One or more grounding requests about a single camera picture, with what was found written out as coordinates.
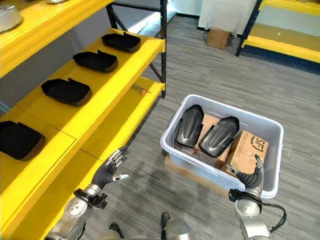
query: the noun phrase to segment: white plastic bin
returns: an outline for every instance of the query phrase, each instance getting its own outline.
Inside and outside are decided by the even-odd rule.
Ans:
[[[264,185],[261,197],[271,199],[276,196],[278,192],[284,129],[278,122],[269,118],[199,95],[190,94],[184,98],[160,140],[162,148],[169,153],[171,160],[175,164],[217,184],[227,191],[229,189],[245,190],[245,186],[237,178],[174,148],[175,130],[179,120],[185,110],[195,104],[200,105],[206,114],[219,119],[229,116],[237,117],[240,121],[239,133],[245,130],[265,139],[269,143],[263,164]]]

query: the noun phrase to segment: shelf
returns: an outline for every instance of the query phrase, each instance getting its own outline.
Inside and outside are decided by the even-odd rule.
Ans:
[[[120,30],[109,31],[113,32],[122,33]],[[106,47],[100,39],[87,48],[88,51],[100,49],[118,57],[118,67],[111,73],[89,70],[71,60],[50,77],[50,79],[71,77],[89,85],[92,97],[85,106],[74,107],[59,103],[45,96],[39,86],[0,119],[25,123],[38,130],[47,139],[41,153],[26,162],[12,159],[0,152],[2,236],[10,236],[50,183],[126,92],[132,99],[125,105],[135,108],[136,104],[136,111],[125,124],[126,128],[116,124],[120,133],[113,132],[116,137],[112,141],[112,146],[120,145],[130,138],[136,125],[164,87],[163,83],[138,80],[141,87],[152,92],[144,97],[140,97],[142,95],[139,95],[138,91],[130,89],[156,55],[164,51],[165,46],[164,40],[140,37],[141,48],[136,53],[126,53]]]
[[[319,36],[256,23],[245,45],[320,63]]]
[[[101,164],[79,150],[25,216],[11,239],[43,240],[63,215],[67,202],[74,197],[74,190],[89,185]]]
[[[111,29],[108,33],[121,34],[123,31]],[[59,103],[47,97],[40,86],[17,105],[73,138],[85,140],[124,96],[156,55],[165,50],[164,40],[142,35],[136,36],[141,38],[141,48],[136,53],[127,53],[105,46],[100,38],[86,49],[86,51],[92,52],[99,49],[117,56],[118,67],[113,72],[101,73],[90,70],[78,66],[72,59],[48,78],[66,80],[70,77],[89,85],[92,97],[86,105],[74,107]]]
[[[299,0],[263,0],[259,10],[264,6],[287,9],[316,16],[320,15],[320,4],[317,0],[307,0],[306,2]]]
[[[138,78],[135,83],[150,93],[143,96],[136,89],[128,90],[84,143],[82,150],[105,161],[111,153],[127,143],[164,87],[163,83],[144,77]]]
[[[77,188],[84,189],[102,162],[113,151],[126,144],[164,87],[163,83],[144,77],[139,77],[135,83],[150,93],[143,96],[133,88],[127,91],[84,144],[83,150],[73,156],[28,211],[10,235],[12,239],[44,239],[62,216],[67,202],[73,198],[73,191]],[[37,226],[37,231],[30,226]]]
[[[32,205],[70,159],[67,149],[75,139],[14,107],[0,122],[21,122],[46,138],[44,149],[28,161],[0,151],[1,236],[7,239]]]
[[[4,0],[15,5],[23,17],[16,28],[0,34],[0,78],[57,37],[113,0],[69,0],[46,4],[44,0]]]

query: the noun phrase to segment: black cable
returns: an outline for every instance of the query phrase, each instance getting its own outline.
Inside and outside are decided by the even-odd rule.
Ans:
[[[250,201],[256,203],[256,204],[261,204],[260,202],[256,201],[255,199],[250,199]],[[279,228],[281,228],[287,221],[287,212],[285,210],[285,208],[283,206],[277,205],[277,204],[271,204],[271,203],[262,203],[263,206],[266,207],[272,207],[272,208],[276,208],[276,209],[280,209],[283,211],[283,215],[282,218],[280,219],[280,221],[271,228],[270,233],[273,233],[275,231],[277,231]]]

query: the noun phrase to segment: cardboard box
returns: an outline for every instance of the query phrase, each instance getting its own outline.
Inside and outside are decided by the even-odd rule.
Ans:
[[[224,152],[217,158],[212,157],[207,155],[205,152],[203,152],[200,148],[199,148],[199,142],[202,139],[202,137],[207,133],[207,131],[211,128],[212,125],[216,125],[217,122],[219,122],[220,119],[214,117],[214,116],[210,116],[208,114],[204,114],[204,118],[202,121],[203,124],[203,128],[202,131],[200,133],[200,137],[198,139],[198,142],[196,143],[195,147],[187,147],[187,146],[182,146],[179,143],[175,144],[175,148],[185,154],[188,154],[214,168],[218,168],[219,166],[221,166],[222,164],[225,163],[225,160],[228,156],[228,152],[229,149],[231,147],[231,144],[224,150]]]
[[[231,32],[229,31],[224,31],[218,28],[210,28],[206,45],[224,50],[230,33]]]
[[[257,162],[255,154],[258,154],[262,162],[264,162],[268,145],[267,141],[248,131],[241,132],[231,144],[228,157],[225,163],[220,167],[220,170],[235,176],[227,169],[227,164],[230,164],[243,173],[253,174]]]

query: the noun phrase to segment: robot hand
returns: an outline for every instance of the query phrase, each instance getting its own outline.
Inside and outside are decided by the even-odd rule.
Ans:
[[[125,156],[128,147],[124,146],[116,150],[107,160],[98,168],[95,172],[92,184],[103,189],[106,184],[112,183],[114,181],[120,181],[123,179],[128,179],[128,174],[115,174],[117,168],[127,160]]]
[[[235,217],[240,222],[242,237],[245,240],[267,240],[271,234],[260,214],[263,203],[260,199],[264,186],[264,166],[255,155],[256,167],[253,174],[240,172],[232,165],[227,168],[244,184],[245,191],[230,189],[229,199],[234,202]]]
[[[256,167],[253,174],[243,173],[229,164],[227,165],[227,168],[236,175],[240,182],[244,184],[246,192],[260,198],[262,188],[264,187],[264,165],[261,158],[257,154],[254,155],[254,157],[256,160]]]
[[[95,172],[91,184],[84,190],[74,191],[75,197],[65,206],[63,216],[47,234],[45,240],[78,240],[85,231],[87,219],[93,209],[107,206],[105,193],[100,192],[106,184],[128,179],[128,174],[115,174],[117,168],[127,159],[127,147],[116,150]]]

